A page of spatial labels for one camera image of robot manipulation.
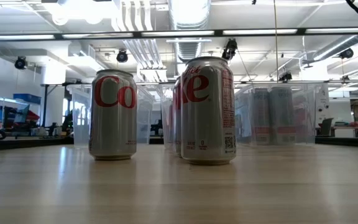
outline silver can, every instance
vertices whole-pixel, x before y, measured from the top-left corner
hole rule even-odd
[[[233,74],[219,57],[190,60],[181,76],[181,156],[226,164],[236,156]]]
[[[181,156],[181,88],[180,77],[173,87],[173,152]]]
[[[269,91],[256,88],[251,93],[252,100],[252,136],[256,145],[270,144]]]
[[[136,152],[137,87],[132,74],[101,70],[92,82],[89,153],[95,160],[130,159]]]
[[[269,95],[272,144],[295,143],[292,89],[290,87],[273,87]]]

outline ventilation duct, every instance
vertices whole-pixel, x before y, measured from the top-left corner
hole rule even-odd
[[[358,44],[358,35],[353,35],[351,37],[343,36],[316,51],[313,55],[311,55],[311,57],[308,57],[311,60],[304,60],[303,63],[313,63],[326,60],[327,58],[337,55],[356,44]]]
[[[173,30],[203,30],[207,28],[211,0],[168,0]],[[201,54],[202,43],[175,43],[175,51],[182,62]]]

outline plastic container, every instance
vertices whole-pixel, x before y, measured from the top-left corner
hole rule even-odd
[[[88,148],[91,122],[91,85],[69,85],[73,100],[74,146]]]
[[[158,86],[158,92],[161,96],[162,111],[162,130],[164,146],[172,151],[173,147],[173,84],[163,84]]]
[[[142,86],[137,87],[137,143],[150,141],[150,120],[154,97]]]
[[[254,84],[235,94],[238,143],[314,144],[316,97],[321,85]]]
[[[150,117],[155,100],[144,87],[138,86],[137,88],[137,143],[148,144],[150,139]],[[73,97],[74,146],[88,148],[91,85],[69,85],[67,89]]]

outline fluorescent light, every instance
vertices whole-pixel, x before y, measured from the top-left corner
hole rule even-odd
[[[355,33],[358,32],[358,27],[355,28],[321,28],[321,29],[307,29],[307,34],[324,34],[324,33]]]
[[[0,40],[53,40],[53,35],[0,35]]]
[[[212,42],[211,39],[173,39],[167,40],[167,43],[205,43]]]
[[[321,55],[315,57],[313,60],[320,60],[322,59],[325,55],[329,54],[330,52],[332,52],[334,49],[336,49],[337,47],[339,47],[342,44],[345,44],[346,42],[348,42],[349,40],[353,39],[355,37],[355,35],[349,37],[348,39],[342,41],[341,43],[335,45],[334,47],[331,47],[330,49],[328,49],[327,51],[325,51],[324,53],[322,53]]]
[[[126,38],[133,37],[130,32],[112,33],[112,34],[63,34],[64,39],[92,39],[92,38]]]
[[[158,85],[158,83],[136,83],[136,85]]]
[[[166,32],[143,32],[142,37],[176,37],[176,36],[202,36],[214,35],[213,30],[179,30]]]
[[[278,29],[277,34],[294,34],[297,29]],[[275,29],[261,30],[224,30],[223,35],[259,35],[259,34],[276,34]]]

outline can lid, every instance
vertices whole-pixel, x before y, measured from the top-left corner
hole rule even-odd
[[[129,72],[125,72],[125,71],[122,71],[122,70],[117,70],[117,69],[104,69],[104,70],[99,70],[98,72],[96,72],[96,75],[99,75],[99,73],[102,73],[102,72],[118,72],[118,73],[123,73],[125,75],[129,75],[131,77],[133,77],[134,75],[129,73]]]
[[[222,60],[224,62],[227,63],[227,60],[224,59],[224,58],[221,58],[221,57],[214,57],[214,56],[203,56],[203,57],[196,57],[196,58],[193,58],[193,59],[190,59],[186,65],[188,65],[190,62],[194,62],[195,60],[206,60],[206,59],[218,59],[218,60]]]

